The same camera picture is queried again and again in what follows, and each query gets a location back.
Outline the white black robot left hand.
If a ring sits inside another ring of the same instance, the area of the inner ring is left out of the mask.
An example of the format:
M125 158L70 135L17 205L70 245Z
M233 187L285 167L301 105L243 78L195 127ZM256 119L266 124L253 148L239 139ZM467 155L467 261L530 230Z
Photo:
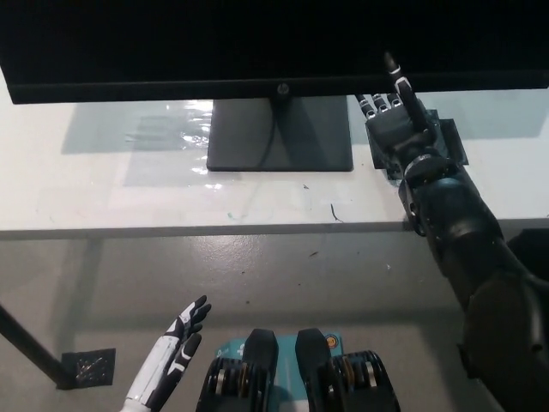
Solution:
M203 295L177 315L142 363L124 400L123 412L162 410L201 343L202 321L210 310Z

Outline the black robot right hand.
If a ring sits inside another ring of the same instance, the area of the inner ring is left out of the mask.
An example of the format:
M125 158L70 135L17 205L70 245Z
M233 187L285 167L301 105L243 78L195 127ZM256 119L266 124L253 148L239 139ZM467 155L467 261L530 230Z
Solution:
M389 52L384 53L383 60L400 104L379 110L366 120L365 128L374 150L374 164L404 171L418 157L437 155L436 135L401 66Z

